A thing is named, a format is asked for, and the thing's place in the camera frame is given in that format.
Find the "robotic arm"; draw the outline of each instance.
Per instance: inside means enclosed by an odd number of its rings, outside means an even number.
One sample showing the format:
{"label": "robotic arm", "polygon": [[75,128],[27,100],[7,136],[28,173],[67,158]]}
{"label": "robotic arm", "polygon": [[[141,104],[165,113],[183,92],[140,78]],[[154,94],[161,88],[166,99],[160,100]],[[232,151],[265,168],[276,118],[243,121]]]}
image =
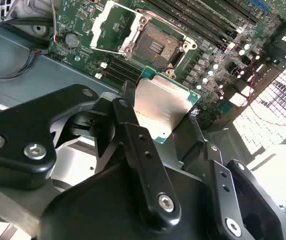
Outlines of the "robotic arm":
{"label": "robotic arm", "polygon": [[[223,166],[196,122],[191,175],[163,166],[135,86],[122,96],[72,85],[0,112],[0,217],[39,240],[286,240],[286,216],[241,162]],[[58,194],[56,150],[79,136],[95,137],[95,175]]]}

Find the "motherboard screw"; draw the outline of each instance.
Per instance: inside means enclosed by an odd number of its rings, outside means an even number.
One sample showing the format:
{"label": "motherboard screw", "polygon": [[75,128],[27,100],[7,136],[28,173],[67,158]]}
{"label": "motherboard screw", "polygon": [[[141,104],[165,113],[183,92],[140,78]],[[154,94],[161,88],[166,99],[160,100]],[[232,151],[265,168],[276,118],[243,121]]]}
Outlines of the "motherboard screw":
{"label": "motherboard screw", "polygon": [[139,22],[141,24],[146,24],[147,23],[147,19],[145,17],[141,17],[141,19],[139,20]]}

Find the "ram slot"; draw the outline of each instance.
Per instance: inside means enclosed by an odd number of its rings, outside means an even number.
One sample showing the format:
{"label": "ram slot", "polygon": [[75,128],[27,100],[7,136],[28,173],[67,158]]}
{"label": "ram slot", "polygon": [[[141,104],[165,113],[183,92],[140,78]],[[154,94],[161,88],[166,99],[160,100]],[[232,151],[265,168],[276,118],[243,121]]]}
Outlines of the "ram slot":
{"label": "ram slot", "polygon": [[164,13],[170,15],[172,18],[176,19],[184,26],[186,26],[189,29],[189,31],[187,32],[192,32],[196,36],[201,36],[202,38],[217,47],[225,48],[227,46],[227,44],[223,42],[220,37],[217,37],[216,35],[212,34],[210,31],[195,23],[193,20],[186,19],[186,17],[184,17],[182,13],[178,12],[167,3],[159,1],[156,2],[152,0],[150,1],[150,3],[158,7]]}
{"label": "ram slot", "polygon": [[258,22],[257,17],[253,16],[247,10],[243,9],[237,3],[232,0],[222,0],[222,4],[226,7],[229,7],[233,12],[235,12],[240,18],[243,20],[250,22],[251,24],[255,25]]}
{"label": "ram slot", "polygon": [[124,81],[129,80],[134,83],[137,82],[141,72],[131,67],[130,65],[113,58],[105,70],[105,75],[114,79],[116,82],[122,84]]}
{"label": "ram slot", "polygon": [[211,32],[216,34],[221,34],[222,36],[229,37],[231,31],[224,29],[224,27],[218,26],[216,22],[207,19],[205,16],[199,14],[199,12],[195,11],[194,8],[187,6],[182,1],[176,0],[167,0],[168,4],[171,5],[173,8],[181,11],[182,14],[186,15],[190,19],[196,20],[197,23],[201,24],[202,26],[207,26]]}
{"label": "ram slot", "polygon": [[212,11],[205,8],[202,4],[197,4],[194,0],[181,0],[182,4],[184,4],[187,8],[193,9],[196,13],[198,13],[200,16],[205,18],[206,20],[210,21],[211,23],[215,24],[219,28],[224,29],[225,33],[227,35],[232,36],[233,38],[237,35],[237,27],[230,22],[227,22],[223,19],[221,19],[218,15],[218,13],[213,13]]}
{"label": "ram slot", "polygon": [[139,77],[139,75],[142,72],[141,70],[138,70],[138,69],[130,66],[126,62],[123,62],[123,61],[121,61],[121,60],[119,60],[119,59],[117,59],[115,57],[111,60],[111,64],[112,65],[116,65],[116,66],[118,66],[121,69],[127,70],[127,72],[132,73],[134,76],[138,76]]}

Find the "black bracket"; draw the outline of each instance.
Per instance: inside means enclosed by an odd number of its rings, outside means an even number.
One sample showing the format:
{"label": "black bracket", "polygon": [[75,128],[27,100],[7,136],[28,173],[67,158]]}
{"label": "black bracket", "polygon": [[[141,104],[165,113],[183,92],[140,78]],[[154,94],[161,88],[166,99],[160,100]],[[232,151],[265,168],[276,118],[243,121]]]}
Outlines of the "black bracket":
{"label": "black bracket", "polygon": [[0,184],[43,185],[56,162],[63,126],[97,99],[94,91],[76,84],[0,112]]}
{"label": "black bracket", "polygon": [[286,216],[240,161],[227,164],[237,186],[244,222],[255,239],[286,240]]}
{"label": "black bracket", "polygon": [[115,134],[105,144],[96,139],[96,171],[107,168],[116,155],[126,158],[144,220],[160,232],[177,225],[181,206],[149,131],[139,126],[132,105],[123,98],[111,102],[109,116]]}

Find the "capacitor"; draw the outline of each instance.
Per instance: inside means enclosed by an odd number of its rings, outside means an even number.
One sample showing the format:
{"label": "capacitor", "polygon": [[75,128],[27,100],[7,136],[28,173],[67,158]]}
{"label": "capacitor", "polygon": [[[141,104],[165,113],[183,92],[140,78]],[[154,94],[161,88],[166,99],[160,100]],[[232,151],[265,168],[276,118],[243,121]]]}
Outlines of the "capacitor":
{"label": "capacitor", "polygon": [[245,50],[243,48],[241,48],[240,46],[237,46],[235,48],[235,51],[240,55],[243,56],[245,54]]}
{"label": "capacitor", "polygon": [[253,59],[255,59],[255,60],[259,60],[260,59],[260,56],[256,52],[251,51],[250,54],[252,55]]}
{"label": "capacitor", "polygon": [[220,99],[220,100],[222,100],[222,99],[224,99],[224,97],[223,97],[223,94],[221,93],[221,92],[217,92],[217,95],[218,95],[218,98]]}
{"label": "capacitor", "polygon": [[81,40],[77,34],[70,32],[65,36],[66,47],[74,49],[79,47],[80,44]]}
{"label": "capacitor", "polygon": [[238,54],[239,54],[240,56],[244,55],[244,54],[245,54],[245,50],[244,50],[244,49],[241,49],[240,51],[238,51]]}
{"label": "capacitor", "polygon": [[248,43],[244,45],[244,49],[245,49],[245,50],[249,50],[250,47],[251,47],[251,45],[248,44]]}

